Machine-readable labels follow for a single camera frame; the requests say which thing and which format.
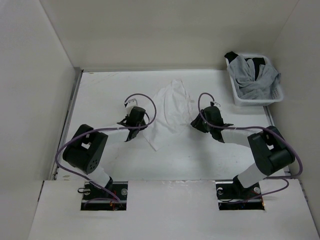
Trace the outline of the white tank top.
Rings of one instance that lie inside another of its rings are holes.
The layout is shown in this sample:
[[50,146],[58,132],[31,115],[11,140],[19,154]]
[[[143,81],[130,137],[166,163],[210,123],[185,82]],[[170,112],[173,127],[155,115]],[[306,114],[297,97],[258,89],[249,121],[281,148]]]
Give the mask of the white tank top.
[[152,100],[155,105],[150,103],[144,108],[148,114],[153,114],[156,107],[156,118],[142,133],[151,147],[158,151],[175,140],[191,123],[193,101],[180,79],[161,88]]

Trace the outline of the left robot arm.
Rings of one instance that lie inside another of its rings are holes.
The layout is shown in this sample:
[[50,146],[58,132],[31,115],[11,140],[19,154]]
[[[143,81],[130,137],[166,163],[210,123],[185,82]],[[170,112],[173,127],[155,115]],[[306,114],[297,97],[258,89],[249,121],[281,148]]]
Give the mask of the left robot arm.
[[134,139],[139,131],[145,129],[146,110],[139,106],[131,108],[127,116],[113,127],[115,130],[106,132],[90,132],[94,128],[82,124],[74,134],[74,138],[81,134],[86,135],[68,145],[62,158],[69,165],[82,171],[85,176],[93,180],[97,185],[95,193],[100,199],[108,199],[112,195],[112,178],[100,166],[100,161],[105,146]]

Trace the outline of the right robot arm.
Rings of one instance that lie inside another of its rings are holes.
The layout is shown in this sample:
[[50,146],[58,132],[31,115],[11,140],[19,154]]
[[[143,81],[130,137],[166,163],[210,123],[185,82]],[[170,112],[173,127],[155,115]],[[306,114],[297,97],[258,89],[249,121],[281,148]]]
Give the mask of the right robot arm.
[[211,134],[212,138],[220,143],[236,144],[251,150],[254,163],[232,179],[230,187],[223,189],[225,194],[243,198],[259,181],[295,160],[289,148],[276,137],[281,137],[276,127],[236,129],[232,124],[224,123],[216,106],[202,109],[190,125],[202,133]]

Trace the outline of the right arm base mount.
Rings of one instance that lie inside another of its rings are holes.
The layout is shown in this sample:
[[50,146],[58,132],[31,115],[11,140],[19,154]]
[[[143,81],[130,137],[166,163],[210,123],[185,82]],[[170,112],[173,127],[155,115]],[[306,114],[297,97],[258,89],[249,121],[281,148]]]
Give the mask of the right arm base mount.
[[232,181],[218,181],[215,183],[218,208],[221,211],[264,211],[263,198],[251,199],[261,194],[259,183],[243,188],[240,191],[235,189]]

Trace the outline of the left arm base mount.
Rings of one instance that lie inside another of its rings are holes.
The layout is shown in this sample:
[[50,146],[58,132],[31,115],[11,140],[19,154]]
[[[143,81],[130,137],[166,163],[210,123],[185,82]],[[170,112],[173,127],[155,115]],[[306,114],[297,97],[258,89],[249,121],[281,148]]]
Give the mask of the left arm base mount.
[[116,181],[106,192],[89,182],[77,192],[82,195],[81,211],[125,211],[127,209],[128,182]]

